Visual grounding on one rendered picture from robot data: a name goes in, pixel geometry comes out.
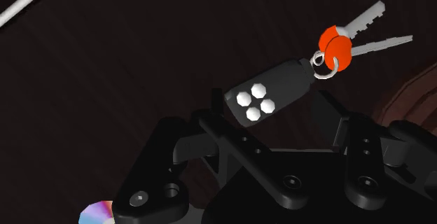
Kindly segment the brown round dish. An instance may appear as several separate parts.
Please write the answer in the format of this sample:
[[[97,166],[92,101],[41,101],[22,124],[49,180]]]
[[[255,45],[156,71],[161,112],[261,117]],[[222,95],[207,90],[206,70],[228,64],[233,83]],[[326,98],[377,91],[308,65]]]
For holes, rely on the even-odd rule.
[[[407,120],[437,136],[437,61],[398,81],[382,96],[372,118],[384,126]]]

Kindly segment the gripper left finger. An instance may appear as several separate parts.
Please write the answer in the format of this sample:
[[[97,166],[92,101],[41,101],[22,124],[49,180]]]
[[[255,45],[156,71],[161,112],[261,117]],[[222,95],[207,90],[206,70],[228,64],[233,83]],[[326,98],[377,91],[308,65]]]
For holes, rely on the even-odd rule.
[[[211,107],[192,114],[161,119],[140,152],[112,204],[115,224],[170,224],[188,213],[188,189],[172,171],[189,160],[217,159],[213,173],[224,187],[245,169],[274,203],[284,209],[301,209],[307,203],[302,181],[279,168],[271,150],[238,130],[223,117],[219,88],[211,91]]]

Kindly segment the black key fob with keys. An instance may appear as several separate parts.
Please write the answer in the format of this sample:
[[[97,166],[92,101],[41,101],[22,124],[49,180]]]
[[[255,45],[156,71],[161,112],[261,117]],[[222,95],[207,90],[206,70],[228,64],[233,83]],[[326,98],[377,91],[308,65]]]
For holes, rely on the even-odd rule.
[[[326,29],[310,59],[287,60],[229,89],[224,101],[238,123],[251,127],[270,117],[305,95],[316,80],[328,80],[344,71],[354,56],[413,41],[408,35],[353,46],[352,39],[384,12],[385,4],[378,1],[346,26]]]

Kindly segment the shiny compact disc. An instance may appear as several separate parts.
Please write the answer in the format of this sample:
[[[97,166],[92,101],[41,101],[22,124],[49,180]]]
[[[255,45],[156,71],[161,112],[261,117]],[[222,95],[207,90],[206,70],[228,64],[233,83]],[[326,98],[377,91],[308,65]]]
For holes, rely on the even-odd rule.
[[[89,204],[80,213],[78,224],[115,224],[112,201]]]

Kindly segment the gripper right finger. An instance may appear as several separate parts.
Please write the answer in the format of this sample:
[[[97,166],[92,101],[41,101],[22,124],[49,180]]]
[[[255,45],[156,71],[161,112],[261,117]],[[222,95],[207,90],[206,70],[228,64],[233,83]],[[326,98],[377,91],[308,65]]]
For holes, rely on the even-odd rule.
[[[313,119],[345,156],[347,199],[365,210],[381,209],[387,200],[414,204],[402,188],[437,205],[437,136],[407,120],[388,126],[348,111],[325,90],[313,99]]]

